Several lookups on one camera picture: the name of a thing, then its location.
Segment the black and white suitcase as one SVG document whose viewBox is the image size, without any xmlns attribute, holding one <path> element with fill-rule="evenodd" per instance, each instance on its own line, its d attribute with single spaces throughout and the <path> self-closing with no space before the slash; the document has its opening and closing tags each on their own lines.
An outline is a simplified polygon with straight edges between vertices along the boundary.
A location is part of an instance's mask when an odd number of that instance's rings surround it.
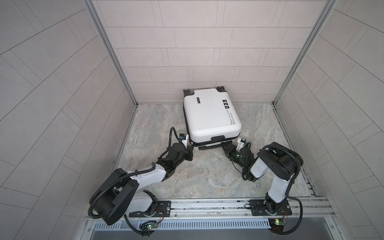
<svg viewBox="0 0 384 240">
<path fill-rule="evenodd" d="M 242 123 L 225 87 L 183 92 L 187 132 L 195 148 L 215 149 L 239 137 Z"/>
</svg>

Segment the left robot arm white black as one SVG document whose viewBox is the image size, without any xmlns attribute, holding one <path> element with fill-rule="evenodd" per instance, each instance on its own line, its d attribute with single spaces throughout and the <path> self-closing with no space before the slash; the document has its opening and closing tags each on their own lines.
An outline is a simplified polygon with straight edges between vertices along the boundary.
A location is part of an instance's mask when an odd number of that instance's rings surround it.
<svg viewBox="0 0 384 240">
<path fill-rule="evenodd" d="M 167 148 L 167 156 L 149 168 L 133 172 L 114 170 L 90 198 L 89 218 L 103 219 L 110 226 L 126 213 L 152 215 L 158 199 L 145 188 L 169 179 L 183 161 L 192 161 L 193 149 L 192 145 L 174 143 Z"/>
</svg>

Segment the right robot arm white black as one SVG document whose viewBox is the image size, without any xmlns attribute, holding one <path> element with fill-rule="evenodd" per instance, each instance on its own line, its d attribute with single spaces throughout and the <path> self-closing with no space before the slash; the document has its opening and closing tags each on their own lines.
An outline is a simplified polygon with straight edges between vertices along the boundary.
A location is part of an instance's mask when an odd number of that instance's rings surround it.
<svg viewBox="0 0 384 240">
<path fill-rule="evenodd" d="M 251 143 L 245 143 L 239 149 L 232 141 L 228 141 L 221 143 L 221 147 L 226 157 L 241 167 L 244 181 L 255 182 L 267 171 L 272 171 L 273 182 L 266 193 L 264 206 L 270 215 L 279 213 L 300 173 L 304 163 L 302 157 L 276 142 L 264 146 L 256 155 L 251 151 Z"/>
</svg>

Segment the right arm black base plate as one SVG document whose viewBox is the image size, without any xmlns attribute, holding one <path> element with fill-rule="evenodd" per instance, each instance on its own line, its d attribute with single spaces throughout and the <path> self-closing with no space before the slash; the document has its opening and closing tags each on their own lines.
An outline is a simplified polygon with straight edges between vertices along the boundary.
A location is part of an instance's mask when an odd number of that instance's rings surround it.
<svg viewBox="0 0 384 240">
<path fill-rule="evenodd" d="M 284 200 L 281 203 L 276 204 L 272 200 L 264 200 L 264 199 L 255 199 L 250 200 L 250 209 L 253 216 L 283 216 L 283 215 L 292 215 L 292 210 L 288 200 Z"/>
</svg>

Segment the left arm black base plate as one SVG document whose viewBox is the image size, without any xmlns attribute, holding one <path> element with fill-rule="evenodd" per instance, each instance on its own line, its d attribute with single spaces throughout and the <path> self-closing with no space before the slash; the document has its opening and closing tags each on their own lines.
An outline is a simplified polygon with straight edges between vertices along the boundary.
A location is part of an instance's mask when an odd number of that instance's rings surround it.
<svg viewBox="0 0 384 240">
<path fill-rule="evenodd" d="M 162 218 L 169 217 L 171 201 L 155 201 L 144 212 L 129 213 L 130 218 Z"/>
</svg>

